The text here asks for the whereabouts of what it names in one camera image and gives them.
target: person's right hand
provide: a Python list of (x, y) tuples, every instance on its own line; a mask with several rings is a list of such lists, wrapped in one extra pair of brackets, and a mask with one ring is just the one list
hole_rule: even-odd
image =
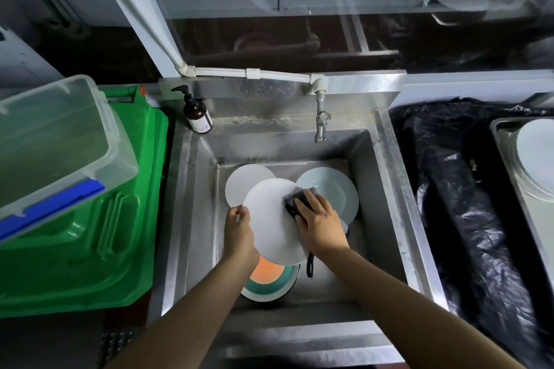
[(296, 216), (296, 224), (305, 247), (321, 260), (325, 254), (337, 248), (349, 248), (341, 221), (329, 201), (319, 194), (314, 195), (310, 190), (304, 190), (304, 195), (314, 211), (298, 198), (295, 198), (294, 203), (304, 217)]

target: stack of plates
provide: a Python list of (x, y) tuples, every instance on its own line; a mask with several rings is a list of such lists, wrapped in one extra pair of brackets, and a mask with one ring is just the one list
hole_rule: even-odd
[(522, 188), (554, 203), (554, 120), (529, 121), (506, 140), (506, 151)]
[(284, 199), (315, 187), (327, 198), (348, 226), (360, 204), (356, 187), (342, 172), (332, 168), (311, 169), (296, 181), (276, 178), (265, 166), (248, 164), (228, 178), (225, 198), (231, 207), (245, 205), (250, 211), (254, 246), (261, 258), (242, 295), (256, 302), (284, 296), (296, 282), (300, 264), (306, 260), (296, 222), (284, 207)]

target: clear plastic container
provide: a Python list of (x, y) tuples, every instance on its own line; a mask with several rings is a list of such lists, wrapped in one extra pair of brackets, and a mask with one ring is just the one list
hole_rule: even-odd
[(0, 241), (123, 184), (138, 168), (119, 117), (88, 76), (0, 101)]

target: plate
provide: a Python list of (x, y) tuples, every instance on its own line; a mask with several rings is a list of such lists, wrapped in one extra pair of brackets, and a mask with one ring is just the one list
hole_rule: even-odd
[(260, 181), (275, 178), (273, 172), (265, 166), (250, 163), (233, 171), (225, 184), (225, 199), (230, 207), (244, 203), (246, 194)]
[(517, 132), (516, 152), (530, 179), (554, 193), (554, 120), (529, 121)]
[(292, 181), (272, 178), (257, 183), (244, 199), (250, 210), (254, 246), (262, 257), (281, 266), (295, 266), (308, 256), (296, 222), (284, 206), (284, 198), (298, 190)]
[(240, 294), (255, 302), (271, 302), (283, 297), (293, 288), (299, 272), (300, 264), (297, 264), (296, 266), (285, 266), (281, 276), (272, 283), (262, 284), (248, 279)]
[(304, 172), (296, 185), (303, 189), (315, 187), (318, 194), (329, 200), (346, 226), (356, 218), (360, 206), (358, 191), (341, 171), (328, 167), (313, 168)]

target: stainless steel counter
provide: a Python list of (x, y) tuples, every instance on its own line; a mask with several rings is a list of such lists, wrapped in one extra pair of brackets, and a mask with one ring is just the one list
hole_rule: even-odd
[[(283, 82), (187, 80), (204, 96), (215, 132), (193, 135), (178, 121), (171, 152), (149, 323), (167, 312), (218, 262), (224, 187), (242, 163), (263, 163), (295, 180), (315, 166), (350, 176), (360, 211), (350, 246), (410, 287), (447, 308), (416, 209), (387, 107), (403, 73), (337, 74), (330, 78), (327, 142), (314, 143), (315, 96)], [(162, 92), (171, 99), (170, 81)], [(174, 102), (176, 108), (182, 105)], [(386, 364), (402, 357), (320, 261), (272, 307), (238, 298), (207, 361), (279, 355), (318, 367)]]

